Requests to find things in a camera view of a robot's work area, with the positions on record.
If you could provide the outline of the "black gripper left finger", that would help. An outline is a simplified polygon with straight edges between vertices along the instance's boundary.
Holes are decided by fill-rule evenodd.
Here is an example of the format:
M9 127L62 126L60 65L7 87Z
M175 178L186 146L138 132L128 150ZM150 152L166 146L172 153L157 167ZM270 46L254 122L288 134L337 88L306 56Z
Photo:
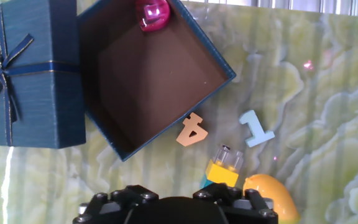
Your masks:
M124 223L134 208L158 199L158 194L141 185L128 185L110 194L98 193L80 205L72 224Z

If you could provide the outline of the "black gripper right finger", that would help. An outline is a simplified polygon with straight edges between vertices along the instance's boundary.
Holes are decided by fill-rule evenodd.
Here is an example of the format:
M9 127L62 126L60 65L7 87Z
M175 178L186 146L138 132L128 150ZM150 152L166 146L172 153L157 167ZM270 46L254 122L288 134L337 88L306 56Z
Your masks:
M227 184L213 183L193 194L195 200L214 205L228 224L278 224L273 201L255 189L242 191Z

